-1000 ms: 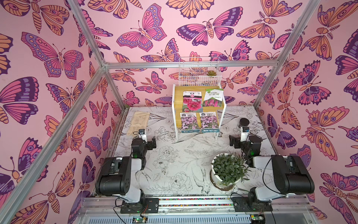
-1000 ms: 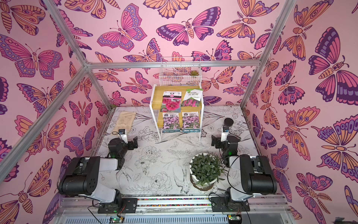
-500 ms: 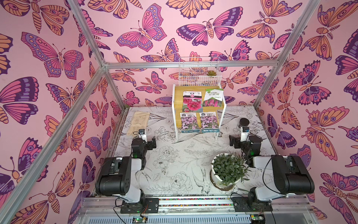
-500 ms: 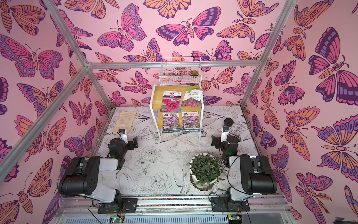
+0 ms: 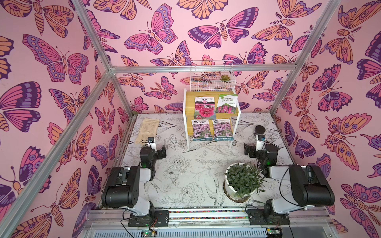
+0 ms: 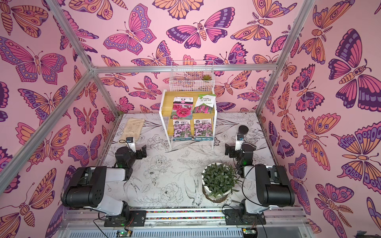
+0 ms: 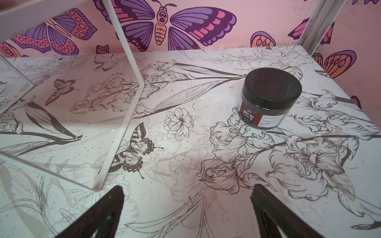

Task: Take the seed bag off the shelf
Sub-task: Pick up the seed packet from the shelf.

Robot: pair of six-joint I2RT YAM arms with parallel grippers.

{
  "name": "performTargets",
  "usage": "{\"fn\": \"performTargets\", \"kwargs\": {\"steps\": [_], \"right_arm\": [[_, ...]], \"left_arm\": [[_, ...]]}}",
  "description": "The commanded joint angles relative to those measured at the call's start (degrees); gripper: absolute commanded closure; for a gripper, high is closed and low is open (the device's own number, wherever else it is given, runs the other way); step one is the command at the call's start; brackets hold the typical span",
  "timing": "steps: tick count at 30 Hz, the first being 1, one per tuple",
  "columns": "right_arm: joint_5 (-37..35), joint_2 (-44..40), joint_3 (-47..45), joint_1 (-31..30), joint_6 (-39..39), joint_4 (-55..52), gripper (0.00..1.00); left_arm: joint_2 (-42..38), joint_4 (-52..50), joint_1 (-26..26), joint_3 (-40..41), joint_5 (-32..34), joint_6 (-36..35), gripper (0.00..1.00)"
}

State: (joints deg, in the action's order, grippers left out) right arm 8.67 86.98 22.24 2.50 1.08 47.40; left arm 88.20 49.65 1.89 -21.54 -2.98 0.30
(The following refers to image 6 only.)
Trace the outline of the purple flower seed bag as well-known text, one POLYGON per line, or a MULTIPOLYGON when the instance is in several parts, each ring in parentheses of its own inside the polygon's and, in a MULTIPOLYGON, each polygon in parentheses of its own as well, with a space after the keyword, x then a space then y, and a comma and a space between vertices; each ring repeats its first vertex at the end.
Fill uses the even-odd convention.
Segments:
POLYGON ((173 141, 192 140, 190 120, 173 120, 173 141))
POLYGON ((194 119, 194 140, 212 141, 212 121, 211 119, 194 119))

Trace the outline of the pink hollyhock seed bag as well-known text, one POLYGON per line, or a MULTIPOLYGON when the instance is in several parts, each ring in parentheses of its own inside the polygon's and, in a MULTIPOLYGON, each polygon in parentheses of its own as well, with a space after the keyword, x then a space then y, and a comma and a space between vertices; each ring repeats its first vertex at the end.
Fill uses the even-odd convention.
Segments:
POLYGON ((193 111, 193 97, 175 97, 170 119, 191 120, 193 111))

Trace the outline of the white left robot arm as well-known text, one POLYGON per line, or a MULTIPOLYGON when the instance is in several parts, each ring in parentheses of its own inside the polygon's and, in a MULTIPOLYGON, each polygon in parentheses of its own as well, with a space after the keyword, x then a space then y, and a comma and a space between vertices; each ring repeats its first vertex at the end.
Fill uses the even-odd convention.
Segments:
POLYGON ((128 181, 135 161, 147 157, 146 145, 136 151, 127 146, 120 147, 115 157, 116 163, 112 168, 98 166, 77 169, 61 195, 63 206, 91 209, 108 217, 129 220, 131 216, 127 202, 107 195, 105 186, 110 182, 128 181))

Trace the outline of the green seed bag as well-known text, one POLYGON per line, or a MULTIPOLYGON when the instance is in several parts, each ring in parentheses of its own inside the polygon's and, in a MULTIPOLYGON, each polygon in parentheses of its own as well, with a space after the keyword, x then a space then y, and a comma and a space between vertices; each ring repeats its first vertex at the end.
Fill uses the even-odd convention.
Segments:
POLYGON ((196 104, 193 108, 194 114, 211 114, 213 112, 216 101, 215 94, 200 94, 198 95, 196 104))

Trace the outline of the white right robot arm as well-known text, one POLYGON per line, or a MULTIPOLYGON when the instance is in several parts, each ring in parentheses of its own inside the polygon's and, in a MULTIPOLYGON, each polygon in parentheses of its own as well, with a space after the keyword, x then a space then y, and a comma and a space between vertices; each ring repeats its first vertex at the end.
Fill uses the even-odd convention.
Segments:
POLYGON ((225 144, 225 155, 236 160, 238 175, 255 184, 256 194, 253 198, 245 198, 239 206, 239 215, 260 215, 264 211, 293 206, 293 194, 290 180, 283 166, 266 166, 254 164, 256 146, 243 143, 230 146, 225 144))

